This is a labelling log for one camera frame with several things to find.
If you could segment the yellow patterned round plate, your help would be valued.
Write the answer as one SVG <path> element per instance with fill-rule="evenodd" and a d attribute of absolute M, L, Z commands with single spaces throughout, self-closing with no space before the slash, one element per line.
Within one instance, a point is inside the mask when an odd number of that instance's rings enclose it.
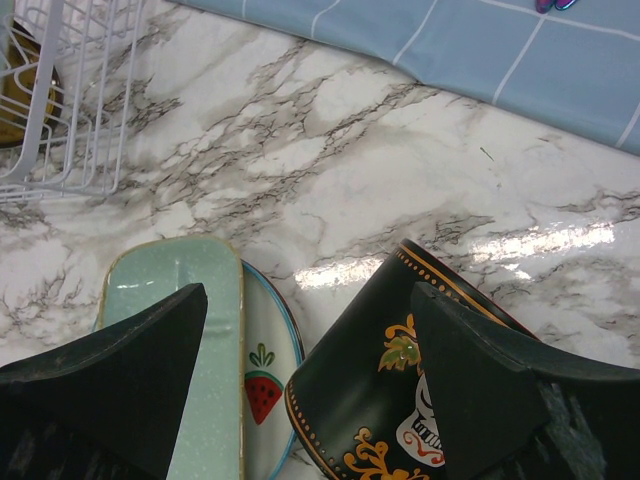
<path fill-rule="evenodd" d="M 32 67 L 32 64 L 38 60 L 41 50 L 41 45 L 22 25 L 13 21 L 11 27 L 15 39 L 9 41 L 9 65 L 11 68 L 29 65 L 29 68 L 11 73 L 3 79 L 1 93 L 2 149 L 18 147 L 24 141 L 37 71 L 37 67 Z M 44 126 L 41 130 L 42 140 L 50 138 L 59 124 L 63 101 L 62 82 L 58 71 L 53 68 Z"/>

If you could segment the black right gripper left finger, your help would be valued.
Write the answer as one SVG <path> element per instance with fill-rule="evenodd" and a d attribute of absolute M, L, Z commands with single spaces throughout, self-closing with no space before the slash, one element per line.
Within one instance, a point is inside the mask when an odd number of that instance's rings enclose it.
<path fill-rule="evenodd" d="M 3 366 L 2 478 L 166 478 L 206 313 L 203 285 L 189 284 Z"/>

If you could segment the white wire dish rack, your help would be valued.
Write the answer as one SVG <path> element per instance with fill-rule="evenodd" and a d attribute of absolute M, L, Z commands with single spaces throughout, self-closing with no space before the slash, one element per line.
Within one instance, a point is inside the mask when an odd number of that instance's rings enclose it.
<path fill-rule="evenodd" d="M 1 4 L 1 201 L 119 183 L 144 4 Z"/>

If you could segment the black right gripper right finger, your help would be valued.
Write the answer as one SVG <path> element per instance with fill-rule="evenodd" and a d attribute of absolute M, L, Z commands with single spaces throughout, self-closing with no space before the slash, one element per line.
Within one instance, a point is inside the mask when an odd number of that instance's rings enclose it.
<path fill-rule="evenodd" d="M 449 478 L 638 478 L 638 370 L 556 349 L 425 283 L 411 308 Z"/>

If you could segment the white watermelon round plate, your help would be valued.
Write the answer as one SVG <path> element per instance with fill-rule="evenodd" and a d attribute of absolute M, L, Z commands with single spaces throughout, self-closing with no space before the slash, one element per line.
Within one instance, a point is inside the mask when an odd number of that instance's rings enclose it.
<path fill-rule="evenodd" d="M 244 261 L 245 477 L 274 479 L 296 438 L 285 386 L 305 357 L 293 314 L 273 283 Z"/>

